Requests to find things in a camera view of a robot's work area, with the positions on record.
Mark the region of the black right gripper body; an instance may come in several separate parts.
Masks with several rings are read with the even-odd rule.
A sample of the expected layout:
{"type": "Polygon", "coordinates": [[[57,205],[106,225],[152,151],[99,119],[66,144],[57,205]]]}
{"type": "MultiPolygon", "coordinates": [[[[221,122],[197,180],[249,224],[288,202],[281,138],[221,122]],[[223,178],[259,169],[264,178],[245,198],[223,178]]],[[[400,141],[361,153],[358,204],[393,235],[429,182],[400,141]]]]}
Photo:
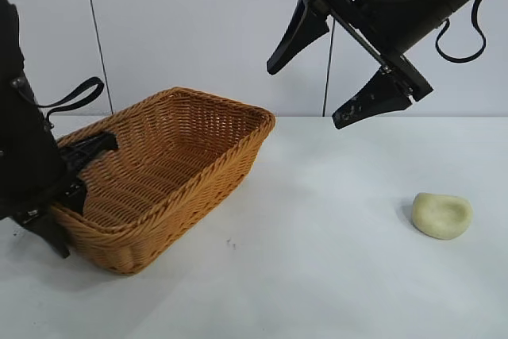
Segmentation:
{"type": "Polygon", "coordinates": [[[405,57],[444,18],[433,0],[320,0],[332,17],[415,101],[433,90],[405,57]]]}

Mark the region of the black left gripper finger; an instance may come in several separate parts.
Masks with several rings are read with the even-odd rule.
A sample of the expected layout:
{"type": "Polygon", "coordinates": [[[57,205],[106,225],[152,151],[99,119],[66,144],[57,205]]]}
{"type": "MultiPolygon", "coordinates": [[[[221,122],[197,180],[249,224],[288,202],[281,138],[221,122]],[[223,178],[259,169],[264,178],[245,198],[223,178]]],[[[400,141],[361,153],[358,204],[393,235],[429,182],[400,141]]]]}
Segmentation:
{"type": "Polygon", "coordinates": [[[81,172],[104,152],[117,150],[115,135],[106,131],[63,146],[60,154],[66,164],[66,171],[57,183],[56,200],[68,209],[82,213],[87,198],[87,185],[80,178],[81,172]]]}
{"type": "Polygon", "coordinates": [[[21,226],[45,241],[60,257],[70,256],[67,246],[67,234],[55,220],[49,208],[41,207],[24,212],[21,215],[21,226]]]}

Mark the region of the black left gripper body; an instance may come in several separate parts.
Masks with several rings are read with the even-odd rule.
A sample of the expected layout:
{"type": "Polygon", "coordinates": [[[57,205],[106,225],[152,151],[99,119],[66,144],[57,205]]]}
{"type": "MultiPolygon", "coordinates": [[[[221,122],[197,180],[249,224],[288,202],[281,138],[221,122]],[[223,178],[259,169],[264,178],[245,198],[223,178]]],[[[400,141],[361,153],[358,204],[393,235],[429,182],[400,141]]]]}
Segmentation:
{"type": "Polygon", "coordinates": [[[1,218],[55,202],[67,172],[27,78],[1,76],[1,218]]]}

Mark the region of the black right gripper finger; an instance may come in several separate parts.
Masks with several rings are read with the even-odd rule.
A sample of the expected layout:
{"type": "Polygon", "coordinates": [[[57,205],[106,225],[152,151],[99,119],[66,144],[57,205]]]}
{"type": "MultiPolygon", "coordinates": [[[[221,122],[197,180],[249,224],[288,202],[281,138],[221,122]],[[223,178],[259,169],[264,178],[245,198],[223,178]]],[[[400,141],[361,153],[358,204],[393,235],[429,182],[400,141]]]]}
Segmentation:
{"type": "Polygon", "coordinates": [[[275,75],[303,49],[329,32],[329,9],[320,0],[298,0],[286,32],[267,60],[267,72],[275,75]]]}
{"type": "Polygon", "coordinates": [[[392,74],[377,71],[364,87],[333,113],[337,129],[410,106],[410,98],[402,91],[392,74]]]}

